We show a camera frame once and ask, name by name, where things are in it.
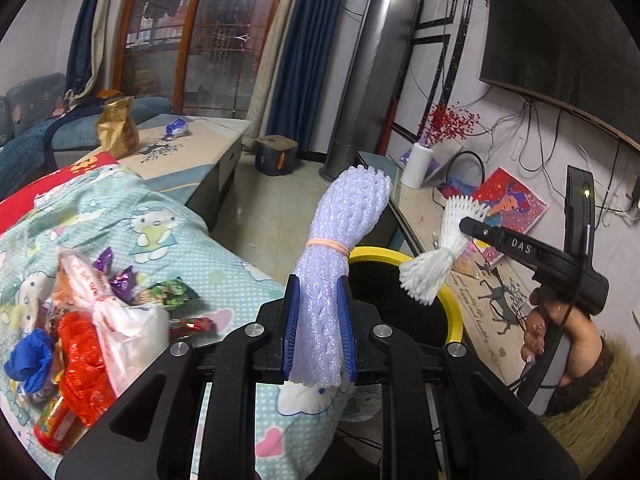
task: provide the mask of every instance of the human hand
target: human hand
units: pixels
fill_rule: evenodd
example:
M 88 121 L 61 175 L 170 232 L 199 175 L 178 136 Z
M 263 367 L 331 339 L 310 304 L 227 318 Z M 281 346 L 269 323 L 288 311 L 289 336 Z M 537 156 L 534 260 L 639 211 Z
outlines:
M 532 305 L 540 304 L 540 290 L 536 288 L 530 295 Z M 569 306 L 559 300 L 552 300 L 547 305 L 552 322 L 560 325 Z M 579 308 L 572 308 L 564 328 L 569 331 L 573 342 L 569 350 L 566 369 L 560 379 L 559 386 L 566 386 L 572 380 L 582 377 L 593 368 L 602 352 L 602 339 L 594 322 Z M 535 308 L 527 316 L 524 345 L 520 349 L 522 359 L 530 363 L 545 351 L 545 319 Z

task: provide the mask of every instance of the gold bag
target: gold bag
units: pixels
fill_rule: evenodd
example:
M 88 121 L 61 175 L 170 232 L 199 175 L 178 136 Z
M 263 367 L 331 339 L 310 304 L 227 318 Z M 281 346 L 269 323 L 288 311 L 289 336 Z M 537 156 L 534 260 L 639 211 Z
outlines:
M 140 146 L 138 128 L 130 115 L 132 105 L 133 97 L 107 101 L 96 124 L 100 145 L 114 158 L 129 155 Z

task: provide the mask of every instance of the sleeve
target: sleeve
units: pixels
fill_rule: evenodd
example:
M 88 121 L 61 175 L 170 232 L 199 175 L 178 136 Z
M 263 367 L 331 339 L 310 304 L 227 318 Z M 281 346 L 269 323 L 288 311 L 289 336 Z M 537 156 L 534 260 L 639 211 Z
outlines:
M 559 392 L 556 408 L 564 411 L 542 417 L 542 423 L 577 463 L 582 478 L 611 450 L 640 400 L 640 361 L 621 338 L 607 339 L 594 368 L 573 390 L 560 388 L 565 391 Z M 586 398 L 585 389 L 589 392 Z

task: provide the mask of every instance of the curtain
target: curtain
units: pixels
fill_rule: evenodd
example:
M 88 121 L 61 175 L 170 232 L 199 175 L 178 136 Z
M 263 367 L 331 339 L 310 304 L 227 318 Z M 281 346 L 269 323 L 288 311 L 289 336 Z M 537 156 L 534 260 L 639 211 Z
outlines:
M 271 27 L 264 43 L 260 66 L 255 77 L 254 93 L 251 96 L 246 119 L 252 124 L 242 135 L 242 143 L 251 147 L 256 137 L 265 135 L 267 118 L 271 106 L 273 81 L 282 54 L 282 40 L 287 33 L 291 6 L 296 0 L 278 0 Z
M 71 106 L 94 89 L 104 57 L 110 1 L 82 1 L 66 69 L 66 98 Z
M 308 150 L 341 0 L 296 0 L 272 95 L 267 135 Z

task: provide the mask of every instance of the television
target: television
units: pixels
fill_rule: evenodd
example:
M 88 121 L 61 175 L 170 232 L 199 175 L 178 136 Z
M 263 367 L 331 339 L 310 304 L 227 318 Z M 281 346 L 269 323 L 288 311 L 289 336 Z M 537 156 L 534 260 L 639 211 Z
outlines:
M 640 0 L 490 0 L 480 79 L 640 149 Z

